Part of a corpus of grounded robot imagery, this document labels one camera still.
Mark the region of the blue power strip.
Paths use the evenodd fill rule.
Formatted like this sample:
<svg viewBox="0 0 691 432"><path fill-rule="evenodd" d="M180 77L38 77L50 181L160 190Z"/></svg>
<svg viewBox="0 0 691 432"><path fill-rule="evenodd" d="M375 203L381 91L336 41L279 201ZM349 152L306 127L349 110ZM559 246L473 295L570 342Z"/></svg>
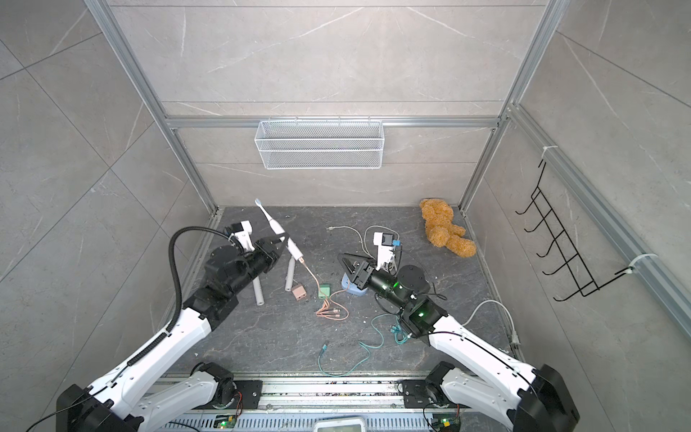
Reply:
<svg viewBox="0 0 691 432"><path fill-rule="evenodd" d="M341 279L341 286L343 289L345 289L346 293L349 293L350 295L362 297L368 293L368 289L360 289L358 288L355 284L353 284L349 278L348 275L345 274L343 275Z"/></svg>

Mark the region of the white electric toothbrush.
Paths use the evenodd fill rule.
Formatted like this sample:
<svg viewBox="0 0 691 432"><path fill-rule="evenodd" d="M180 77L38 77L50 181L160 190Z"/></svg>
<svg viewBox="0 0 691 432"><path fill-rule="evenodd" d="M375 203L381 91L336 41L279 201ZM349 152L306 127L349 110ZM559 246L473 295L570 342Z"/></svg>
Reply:
<svg viewBox="0 0 691 432"><path fill-rule="evenodd" d="M294 257L290 257L288 262L288 268L286 272L284 290L290 292L293 289L294 282L294 272L295 272L296 260Z"/></svg>
<svg viewBox="0 0 691 432"><path fill-rule="evenodd" d="M258 198L255 199L255 204L261 210L264 216L266 216L269 226L276 235L281 236L286 234L286 231L282 227L281 223L269 214L269 212L265 209L265 207L262 205L261 201ZM305 263L302 251L298 248L298 246L292 238L287 239L287 248L296 261L301 262L302 264Z"/></svg>
<svg viewBox="0 0 691 432"><path fill-rule="evenodd" d="M257 306L263 306L265 304L265 297L261 281L258 277L253 280L253 289Z"/></svg>

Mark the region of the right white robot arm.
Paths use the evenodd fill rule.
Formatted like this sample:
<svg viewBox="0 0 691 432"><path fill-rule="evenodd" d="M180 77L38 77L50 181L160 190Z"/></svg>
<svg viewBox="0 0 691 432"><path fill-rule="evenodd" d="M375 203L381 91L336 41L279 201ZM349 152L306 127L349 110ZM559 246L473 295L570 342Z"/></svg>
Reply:
<svg viewBox="0 0 691 432"><path fill-rule="evenodd" d="M581 419L563 377L549 365L523 363L474 335L431 298L418 266L396 275L377 268L369 257L338 257L349 282L396 307L409 338L450 356L421 383L424 403L462 405L498 421L512 431L572 431Z"/></svg>

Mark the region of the brown teddy bear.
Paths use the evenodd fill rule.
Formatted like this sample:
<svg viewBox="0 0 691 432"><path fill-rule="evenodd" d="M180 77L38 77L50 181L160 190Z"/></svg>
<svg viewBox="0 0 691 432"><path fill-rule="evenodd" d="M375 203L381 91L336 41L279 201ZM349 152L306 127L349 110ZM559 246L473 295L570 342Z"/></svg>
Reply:
<svg viewBox="0 0 691 432"><path fill-rule="evenodd" d="M458 257L473 257L477 247L466 239L466 229L453 223L453 208L442 199L423 199L419 203L428 241L437 248L447 248Z"/></svg>

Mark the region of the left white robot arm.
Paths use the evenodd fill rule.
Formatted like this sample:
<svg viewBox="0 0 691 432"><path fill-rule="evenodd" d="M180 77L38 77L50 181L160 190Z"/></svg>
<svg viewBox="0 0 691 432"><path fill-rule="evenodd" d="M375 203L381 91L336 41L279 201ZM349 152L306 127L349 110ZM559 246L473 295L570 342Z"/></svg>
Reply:
<svg viewBox="0 0 691 432"><path fill-rule="evenodd" d="M54 412L57 431L153 431L192 408L228 402L234 375L216 363L202 365L190 378L167 390L146 392L190 348L208 337L238 306L238 295L262 273L272 270L292 239L284 230L258 239L245 250L231 232L200 227L228 241L229 253L212 270L212 279L184 298L176 264L178 230L167 247L175 307L169 322L145 345L90 385L68 387Z"/></svg>

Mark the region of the pink charger plug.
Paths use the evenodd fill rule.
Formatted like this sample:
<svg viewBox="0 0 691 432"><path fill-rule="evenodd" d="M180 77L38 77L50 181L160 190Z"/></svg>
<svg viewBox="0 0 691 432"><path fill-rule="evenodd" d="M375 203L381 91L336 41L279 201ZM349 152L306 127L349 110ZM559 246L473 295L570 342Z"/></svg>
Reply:
<svg viewBox="0 0 691 432"><path fill-rule="evenodd" d="M307 298L307 292L302 284L296 285L292 289L292 294L297 302L305 300Z"/></svg>

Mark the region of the green charger plug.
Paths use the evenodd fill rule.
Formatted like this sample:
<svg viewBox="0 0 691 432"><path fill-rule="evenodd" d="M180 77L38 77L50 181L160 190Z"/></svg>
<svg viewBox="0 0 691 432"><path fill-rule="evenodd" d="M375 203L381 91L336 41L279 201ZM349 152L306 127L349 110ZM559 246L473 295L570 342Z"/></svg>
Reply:
<svg viewBox="0 0 691 432"><path fill-rule="evenodd" d="M318 289L318 297L322 300L327 300L331 295L330 284L320 284Z"/></svg>

